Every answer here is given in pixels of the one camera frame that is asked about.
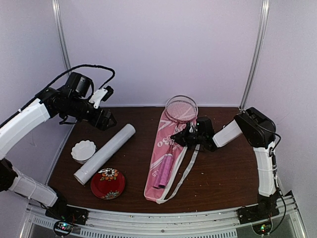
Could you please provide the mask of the pink racket bag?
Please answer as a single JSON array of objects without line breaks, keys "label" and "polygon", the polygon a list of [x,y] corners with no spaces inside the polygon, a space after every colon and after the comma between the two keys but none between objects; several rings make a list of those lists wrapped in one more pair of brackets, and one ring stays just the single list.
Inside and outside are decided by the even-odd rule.
[{"label": "pink racket bag", "polygon": [[[178,128],[178,131],[184,128],[185,128],[185,124],[181,124]],[[176,185],[176,188],[174,189],[171,195],[168,195],[174,183],[176,175],[179,172],[180,165],[182,164],[188,149],[187,147],[182,147],[180,145],[175,144],[173,147],[173,163],[172,163],[171,173],[168,179],[168,184],[163,189],[155,189],[154,188],[155,180],[159,173],[159,169],[161,167],[164,155],[167,153],[169,149],[170,136],[173,134],[174,129],[175,129],[175,123],[169,120],[167,116],[165,115],[165,111],[163,111],[163,113],[160,116],[160,120],[158,124],[158,130],[156,133],[155,144],[154,144],[152,157],[150,161],[148,177],[147,177],[147,181],[146,181],[146,185],[144,189],[144,197],[147,200],[155,202],[157,204],[163,204],[171,200],[177,194],[183,182],[186,180],[188,174],[193,168],[196,158],[198,156],[199,149],[200,149],[200,145],[197,145],[195,147],[191,160],[187,168],[183,172],[181,179]]]}]

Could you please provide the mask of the pink badminton racket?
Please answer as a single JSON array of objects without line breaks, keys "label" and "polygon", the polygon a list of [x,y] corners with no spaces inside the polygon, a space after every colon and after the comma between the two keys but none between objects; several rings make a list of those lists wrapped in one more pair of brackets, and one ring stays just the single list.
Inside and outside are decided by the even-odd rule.
[{"label": "pink badminton racket", "polygon": [[[198,114],[197,104],[192,98],[185,95],[174,96],[171,99],[169,99],[165,105],[165,115],[167,116],[169,120],[175,123],[175,129],[172,135],[178,133],[178,128],[181,124],[186,124],[187,122],[193,121],[197,117],[197,114]],[[170,165],[168,179],[171,173],[172,163],[173,163],[173,158]],[[164,164],[164,158],[162,160],[161,167],[159,169],[158,175],[155,180],[155,184],[154,184],[155,189],[159,189],[158,183],[161,176],[161,170],[163,168],[163,164]]]},{"label": "pink badminton racket", "polygon": [[173,158],[173,145],[174,145],[174,139],[172,139],[172,136],[170,137],[170,139],[171,139],[171,144],[170,144],[170,147],[169,147],[167,154],[164,157],[164,164],[163,164],[163,168],[161,170],[161,176],[160,176],[160,179],[158,182],[159,188],[165,188],[167,185],[167,179],[168,179],[168,175],[169,175],[170,165],[171,165],[171,161]]}]

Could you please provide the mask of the white shuttlecock tube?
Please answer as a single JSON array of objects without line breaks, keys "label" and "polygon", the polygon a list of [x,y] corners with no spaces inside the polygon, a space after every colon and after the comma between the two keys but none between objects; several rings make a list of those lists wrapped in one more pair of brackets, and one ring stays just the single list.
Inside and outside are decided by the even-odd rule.
[{"label": "white shuttlecock tube", "polygon": [[133,125],[125,125],[74,173],[74,177],[77,181],[81,185],[85,185],[88,180],[135,134],[135,132],[136,130]]}]

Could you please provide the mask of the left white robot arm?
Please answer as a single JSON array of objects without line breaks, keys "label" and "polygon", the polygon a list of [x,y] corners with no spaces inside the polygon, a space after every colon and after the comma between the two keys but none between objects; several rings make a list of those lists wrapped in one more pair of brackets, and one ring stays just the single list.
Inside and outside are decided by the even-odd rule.
[{"label": "left white robot arm", "polygon": [[100,107],[100,103],[113,94],[113,89],[102,86],[86,97],[88,90],[93,88],[90,78],[72,72],[63,86],[58,89],[45,88],[27,106],[1,125],[1,191],[10,190],[51,207],[60,220],[67,220],[71,216],[70,207],[61,202],[62,198],[56,191],[21,173],[6,159],[6,155],[25,135],[56,115],[62,118],[61,124],[67,124],[68,117],[74,117],[78,122],[86,121],[103,131],[115,126],[116,120],[112,113]]}]

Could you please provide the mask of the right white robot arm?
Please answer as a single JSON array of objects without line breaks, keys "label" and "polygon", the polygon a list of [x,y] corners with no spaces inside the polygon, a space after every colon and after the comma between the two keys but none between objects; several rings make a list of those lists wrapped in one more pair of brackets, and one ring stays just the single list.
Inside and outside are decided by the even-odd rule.
[{"label": "right white robot arm", "polygon": [[197,118],[196,127],[191,132],[189,123],[181,132],[171,136],[177,144],[185,147],[202,145],[215,151],[238,136],[243,135],[253,148],[259,174],[258,205],[254,215],[264,219],[273,211],[278,198],[277,164],[275,148],[277,143],[275,123],[254,107],[241,111],[233,120],[215,133],[211,119],[207,116]]}]

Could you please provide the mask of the white scalloped bowl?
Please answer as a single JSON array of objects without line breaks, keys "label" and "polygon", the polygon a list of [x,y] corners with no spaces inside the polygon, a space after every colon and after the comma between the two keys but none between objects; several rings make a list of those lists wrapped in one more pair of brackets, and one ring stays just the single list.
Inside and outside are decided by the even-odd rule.
[{"label": "white scalloped bowl", "polygon": [[86,163],[96,152],[97,147],[93,141],[82,140],[75,144],[71,156],[79,164]]}]

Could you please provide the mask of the red floral plate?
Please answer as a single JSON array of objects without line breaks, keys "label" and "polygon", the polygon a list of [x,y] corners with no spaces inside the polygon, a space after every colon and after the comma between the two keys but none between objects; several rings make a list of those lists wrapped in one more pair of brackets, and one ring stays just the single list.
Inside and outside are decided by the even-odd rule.
[{"label": "red floral plate", "polygon": [[91,191],[102,200],[112,200],[119,197],[126,185],[122,172],[114,168],[104,168],[95,173],[91,180]]}]

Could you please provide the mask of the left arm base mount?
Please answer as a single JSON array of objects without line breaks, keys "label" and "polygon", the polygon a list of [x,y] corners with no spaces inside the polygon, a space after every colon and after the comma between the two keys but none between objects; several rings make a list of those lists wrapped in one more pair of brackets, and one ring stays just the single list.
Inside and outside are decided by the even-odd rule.
[{"label": "left arm base mount", "polygon": [[40,203],[40,206],[46,210],[45,215],[57,219],[53,225],[53,232],[58,238],[64,238],[72,233],[74,228],[79,225],[85,225],[88,219],[89,211],[84,208],[77,208],[68,205],[67,199],[59,191],[57,201],[52,207]]}]

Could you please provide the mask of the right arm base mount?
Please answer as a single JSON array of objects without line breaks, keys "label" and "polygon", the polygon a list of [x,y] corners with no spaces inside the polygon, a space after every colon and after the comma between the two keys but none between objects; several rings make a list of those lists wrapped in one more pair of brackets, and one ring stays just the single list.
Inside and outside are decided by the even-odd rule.
[{"label": "right arm base mount", "polygon": [[252,223],[253,231],[257,235],[269,235],[273,231],[272,217],[280,214],[277,199],[276,193],[270,197],[258,194],[256,205],[242,206],[237,210],[240,224]]}]

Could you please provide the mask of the left aluminium frame post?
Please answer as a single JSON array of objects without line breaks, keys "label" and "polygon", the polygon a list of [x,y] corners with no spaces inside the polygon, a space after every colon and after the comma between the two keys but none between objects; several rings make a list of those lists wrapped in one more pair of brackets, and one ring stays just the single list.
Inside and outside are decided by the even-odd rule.
[{"label": "left aluminium frame post", "polygon": [[60,45],[61,54],[63,58],[63,64],[65,69],[70,69],[71,65],[70,65],[70,59],[68,55],[68,50],[67,50],[67,45],[66,45],[66,40],[65,40],[64,30],[63,30],[59,0],[52,0],[52,7],[53,7],[53,16],[55,20],[55,25],[57,29],[57,35],[59,39],[59,45]]}]

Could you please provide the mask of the aluminium frame post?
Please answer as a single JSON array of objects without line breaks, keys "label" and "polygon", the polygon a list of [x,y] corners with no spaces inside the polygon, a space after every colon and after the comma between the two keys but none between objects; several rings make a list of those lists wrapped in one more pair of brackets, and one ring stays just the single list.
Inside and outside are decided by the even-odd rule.
[{"label": "aluminium frame post", "polygon": [[249,70],[249,74],[247,78],[247,83],[246,83],[243,97],[239,106],[239,110],[241,111],[246,108],[246,103],[247,103],[247,100],[252,88],[252,84],[256,75],[258,63],[260,60],[261,50],[262,50],[262,46],[263,46],[264,38],[266,34],[266,29],[267,29],[267,23],[269,18],[269,7],[270,7],[269,0],[263,0],[254,53],[253,53],[251,66],[250,66],[250,70]]},{"label": "aluminium frame post", "polygon": [[65,40],[64,30],[63,30],[59,0],[52,0],[52,7],[53,7],[53,16],[55,20],[55,25],[57,29],[57,35],[59,39],[59,45],[60,45],[61,54],[63,58],[63,64],[65,69],[70,69],[71,65],[70,65],[70,59],[68,55],[68,50],[67,50],[67,45],[66,45],[66,40]]}]

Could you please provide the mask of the front aluminium rail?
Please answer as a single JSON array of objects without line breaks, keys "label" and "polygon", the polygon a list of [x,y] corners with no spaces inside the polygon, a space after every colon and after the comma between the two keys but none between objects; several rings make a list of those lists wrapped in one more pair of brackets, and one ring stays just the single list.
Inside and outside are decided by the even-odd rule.
[{"label": "front aluminium rail", "polygon": [[270,238],[306,238],[307,232],[290,195],[277,201],[279,215],[242,224],[237,208],[191,213],[124,213],[89,209],[84,225],[69,238],[258,238],[256,229],[272,222]]}]

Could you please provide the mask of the right aluminium frame post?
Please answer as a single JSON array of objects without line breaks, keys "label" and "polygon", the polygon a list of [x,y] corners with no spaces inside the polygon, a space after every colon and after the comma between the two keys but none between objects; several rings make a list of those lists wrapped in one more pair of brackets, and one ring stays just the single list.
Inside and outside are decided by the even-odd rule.
[{"label": "right aluminium frame post", "polygon": [[269,7],[270,7],[269,0],[263,0],[254,53],[253,53],[251,66],[250,66],[250,70],[249,70],[249,74],[247,78],[247,83],[246,83],[243,97],[239,106],[239,110],[241,111],[246,108],[246,103],[247,103],[247,100],[252,88],[252,84],[256,75],[258,63],[260,60],[261,50],[262,50],[262,46],[263,46],[264,38],[266,34],[266,29],[267,29],[267,23],[269,18]]}]

